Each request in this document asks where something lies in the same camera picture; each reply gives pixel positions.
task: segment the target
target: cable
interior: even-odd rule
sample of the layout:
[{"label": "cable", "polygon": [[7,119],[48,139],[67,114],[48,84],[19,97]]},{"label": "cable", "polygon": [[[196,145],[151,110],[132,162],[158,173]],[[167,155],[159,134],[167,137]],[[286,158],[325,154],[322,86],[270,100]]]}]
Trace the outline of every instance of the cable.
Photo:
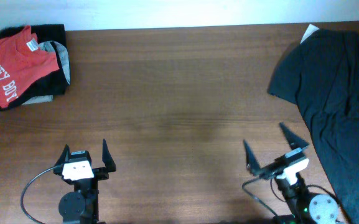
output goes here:
[{"label": "cable", "polygon": [[22,208],[22,211],[24,212],[25,215],[27,215],[27,217],[29,217],[32,221],[38,223],[38,224],[45,224],[43,222],[40,222],[38,220],[36,220],[34,217],[32,217],[28,212],[27,210],[24,208],[24,202],[23,202],[23,199],[24,199],[24,194],[26,193],[26,190],[30,187],[30,184],[32,184],[38,177],[44,175],[45,173],[47,173],[48,171],[51,171],[53,169],[56,169],[56,168],[59,168],[61,167],[62,165],[57,165],[57,166],[54,166],[54,167],[51,167],[49,169],[46,169],[44,171],[42,171],[40,174],[38,174],[37,176],[35,176],[32,180],[30,180],[30,182],[27,183],[27,185],[24,187],[23,189],[23,192],[22,192],[22,196],[20,197],[20,206]]},{"label": "cable", "polygon": [[268,209],[275,217],[278,216],[277,213],[271,209],[271,207],[269,207],[268,205],[266,205],[261,199],[259,199],[257,196],[253,195],[251,192],[249,192],[248,190],[246,190],[246,185],[256,182],[258,180],[260,180],[260,177],[251,179],[249,181],[246,181],[243,183],[243,185],[241,186],[241,188],[249,195],[251,196],[254,200],[256,200],[257,202],[259,202],[261,205],[263,205],[266,209]]},{"label": "cable", "polygon": [[328,190],[324,189],[323,187],[321,187],[321,186],[319,186],[319,185],[315,185],[315,184],[309,184],[309,185],[307,185],[306,187],[307,187],[307,188],[309,188],[309,187],[316,187],[316,188],[318,188],[318,189],[320,189],[320,190],[323,190],[323,191],[326,192],[330,197],[332,197],[337,204],[340,204],[340,201],[339,201],[339,199],[337,198],[337,196],[335,196],[333,193],[329,192]]},{"label": "cable", "polygon": [[279,196],[277,196],[276,192],[273,190],[272,181],[273,181],[273,179],[271,179],[271,190],[272,190],[273,195],[274,195],[277,199],[279,199],[281,202],[287,203],[285,200],[283,200],[283,199],[279,198]]}]

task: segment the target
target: red cloth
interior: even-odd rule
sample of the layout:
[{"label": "red cloth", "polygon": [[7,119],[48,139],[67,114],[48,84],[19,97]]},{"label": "red cloth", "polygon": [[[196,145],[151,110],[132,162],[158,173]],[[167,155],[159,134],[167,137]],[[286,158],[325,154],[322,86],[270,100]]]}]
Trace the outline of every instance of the red cloth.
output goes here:
[{"label": "red cloth", "polygon": [[0,106],[18,98],[36,80],[59,69],[56,54],[37,48],[37,35],[31,26],[20,33],[0,40]]}]

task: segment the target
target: brown tabletop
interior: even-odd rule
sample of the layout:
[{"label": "brown tabletop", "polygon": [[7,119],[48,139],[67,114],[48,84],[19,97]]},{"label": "brown tabletop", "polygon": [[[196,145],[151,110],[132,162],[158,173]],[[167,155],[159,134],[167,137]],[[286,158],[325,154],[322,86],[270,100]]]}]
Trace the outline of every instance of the brown tabletop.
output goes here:
[{"label": "brown tabletop", "polygon": [[[316,24],[356,30],[359,22]],[[241,190],[245,138],[260,164],[289,150],[278,123],[311,142],[296,105],[266,93],[285,51],[308,24],[67,32],[71,85],[52,103],[0,112],[0,223],[31,223],[19,199],[53,166],[65,144],[102,166],[107,140],[117,172],[100,182],[107,223],[245,222],[272,215]],[[302,171],[331,189],[313,146]],[[289,213],[269,182],[249,186]],[[72,186],[46,174],[25,197],[28,211],[61,223],[57,207]]]}]

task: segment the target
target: black cable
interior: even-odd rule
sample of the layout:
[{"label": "black cable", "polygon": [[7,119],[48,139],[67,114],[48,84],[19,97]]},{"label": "black cable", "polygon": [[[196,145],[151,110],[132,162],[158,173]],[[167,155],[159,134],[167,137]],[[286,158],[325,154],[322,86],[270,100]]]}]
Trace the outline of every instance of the black cable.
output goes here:
[{"label": "black cable", "polygon": [[261,205],[263,205],[266,209],[268,209],[271,213],[273,213],[273,215],[276,217],[278,216],[277,213],[271,209],[271,207],[269,207],[268,205],[266,205],[261,199],[259,199],[257,196],[253,195],[251,192],[249,192],[248,190],[246,190],[246,185],[250,184],[250,183],[253,183],[253,182],[256,182],[258,180],[260,180],[261,178],[260,177],[257,177],[257,178],[254,178],[254,179],[251,179],[249,181],[246,181],[243,183],[243,185],[241,186],[241,188],[249,195],[251,196],[254,200],[256,200],[257,202],[259,202]]},{"label": "black cable", "polygon": [[23,199],[24,199],[24,194],[26,193],[26,190],[30,187],[30,184],[32,184],[38,177],[44,175],[45,173],[47,173],[48,171],[51,171],[53,169],[56,169],[56,168],[59,168],[61,167],[62,165],[57,165],[57,166],[54,166],[54,167],[51,167],[49,169],[46,169],[44,171],[42,171],[40,174],[38,174],[37,176],[35,176],[32,180],[30,180],[30,182],[27,183],[27,185],[24,187],[23,189],[23,192],[22,192],[22,196],[20,197],[20,206],[22,208],[22,211],[24,212],[25,215],[27,215],[27,217],[29,217],[32,221],[38,223],[38,224],[45,224],[43,222],[40,222],[38,220],[36,220],[34,217],[32,217],[28,212],[27,210],[24,208],[24,202],[23,202]]},{"label": "black cable", "polygon": [[271,179],[271,190],[272,190],[273,195],[274,195],[277,199],[279,199],[281,202],[287,203],[285,200],[283,200],[283,199],[279,198],[279,196],[277,196],[276,192],[273,190],[272,181],[273,181],[273,179]]},{"label": "black cable", "polygon": [[335,200],[335,202],[336,202],[337,204],[340,204],[340,201],[339,201],[339,199],[337,198],[337,196],[335,196],[333,193],[329,192],[328,190],[324,189],[323,187],[321,187],[321,186],[319,186],[319,185],[315,185],[315,184],[309,184],[309,185],[307,185],[306,187],[307,187],[307,188],[309,188],[309,187],[316,187],[316,188],[318,188],[318,189],[320,189],[320,190],[323,190],[323,191],[326,192],[330,197],[334,198],[334,200]]}]

